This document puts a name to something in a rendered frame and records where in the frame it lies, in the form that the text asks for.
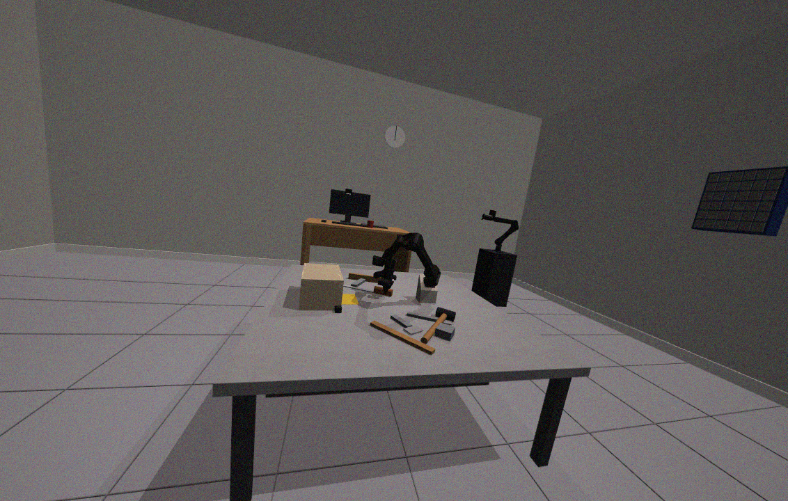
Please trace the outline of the tan l-shaped wooden stick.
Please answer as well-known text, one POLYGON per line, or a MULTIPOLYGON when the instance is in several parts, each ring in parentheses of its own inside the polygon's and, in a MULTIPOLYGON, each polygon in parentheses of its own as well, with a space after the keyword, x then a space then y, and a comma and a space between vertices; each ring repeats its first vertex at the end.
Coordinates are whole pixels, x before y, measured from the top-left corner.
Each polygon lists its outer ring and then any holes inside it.
POLYGON ((356 280, 356 281, 358 281, 358 279, 360 279, 360 278, 365 279, 366 282, 372 282, 372 283, 378 283, 378 281, 380 281, 381 279, 384 279, 384 278, 381 278, 381 277, 377 277, 375 279, 374 276, 359 275, 358 273, 349 273, 349 277, 347 277, 347 279, 352 279, 352 280, 356 280))

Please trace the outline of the brown cylinder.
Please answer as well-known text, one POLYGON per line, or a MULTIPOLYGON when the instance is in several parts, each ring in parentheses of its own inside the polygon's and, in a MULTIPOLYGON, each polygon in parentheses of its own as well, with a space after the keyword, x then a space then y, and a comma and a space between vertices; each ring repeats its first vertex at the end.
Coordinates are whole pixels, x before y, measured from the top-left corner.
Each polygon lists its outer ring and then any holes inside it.
POLYGON ((378 293, 378 294, 385 295, 385 296, 388 296, 388 297, 392 296, 392 289, 388 289, 387 293, 384 294, 384 288, 383 287, 375 286, 374 289, 363 289, 363 288, 353 287, 353 286, 349 286, 349 285, 344 285, 343 287, 348 287, 348 288, 352 288, 352 289, 362 289, 362 291, 378 293))

